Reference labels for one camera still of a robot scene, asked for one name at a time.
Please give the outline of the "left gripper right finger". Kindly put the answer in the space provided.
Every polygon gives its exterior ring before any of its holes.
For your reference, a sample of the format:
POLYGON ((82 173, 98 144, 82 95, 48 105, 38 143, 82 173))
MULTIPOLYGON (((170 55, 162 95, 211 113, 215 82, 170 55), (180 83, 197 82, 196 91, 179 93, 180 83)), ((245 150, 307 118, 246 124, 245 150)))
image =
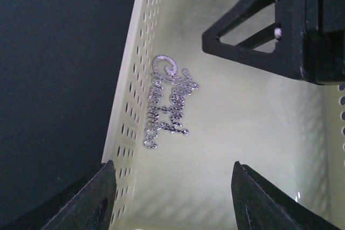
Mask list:
POLYGON ((239 161, 234 163, 231 192, 238 229, 338 229, 239 161))

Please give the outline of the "green plastic basket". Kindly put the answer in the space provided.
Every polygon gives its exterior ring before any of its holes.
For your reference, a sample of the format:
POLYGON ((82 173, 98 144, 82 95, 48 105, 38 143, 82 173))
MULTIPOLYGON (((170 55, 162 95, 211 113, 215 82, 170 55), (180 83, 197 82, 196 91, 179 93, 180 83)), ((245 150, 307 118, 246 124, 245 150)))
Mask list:
POLYGON ((202 33, 238 0, 135 0, 103 160, 117 188, 110 229, 236 229, 233 165, 249 165, 344 228, 344 85, 317 86, 202 51, 202 33), (199 85, 188 136, 143 146, 155 56, 199 85))

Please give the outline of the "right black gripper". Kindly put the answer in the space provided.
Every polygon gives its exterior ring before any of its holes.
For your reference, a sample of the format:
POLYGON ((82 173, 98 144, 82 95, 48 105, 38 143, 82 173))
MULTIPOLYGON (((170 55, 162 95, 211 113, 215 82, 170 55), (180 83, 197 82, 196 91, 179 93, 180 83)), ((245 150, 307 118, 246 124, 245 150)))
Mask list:
MULTIPOLYGON (((202 34, 202 50, 295 80, 305 69, 305 0, 239 0, 202 34)), ((306 0, 311 82, 344 83, 344 0, 306 0)))

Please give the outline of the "silver merry christmas sign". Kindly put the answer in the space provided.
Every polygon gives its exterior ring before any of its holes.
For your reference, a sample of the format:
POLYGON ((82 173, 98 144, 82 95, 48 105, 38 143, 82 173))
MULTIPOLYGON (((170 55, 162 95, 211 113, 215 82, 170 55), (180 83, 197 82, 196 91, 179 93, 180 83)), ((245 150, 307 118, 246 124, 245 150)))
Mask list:
POLYGON ((161 131, 188 136, 182 124, 185 99, 199 89, 190 72, 183 68, 178 74, 177 63, 169 56, 157 55, 152 63, 151 85, 144 128, 143 146, 156 149, 161 131))

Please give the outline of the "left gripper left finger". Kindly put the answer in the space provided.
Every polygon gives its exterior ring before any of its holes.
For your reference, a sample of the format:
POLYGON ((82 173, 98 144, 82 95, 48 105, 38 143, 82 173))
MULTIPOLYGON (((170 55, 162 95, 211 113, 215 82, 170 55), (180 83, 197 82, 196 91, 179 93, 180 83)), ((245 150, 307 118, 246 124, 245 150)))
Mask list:
POLYGON ((109 229, 116 193, 112 160, 1 229, 109 229))

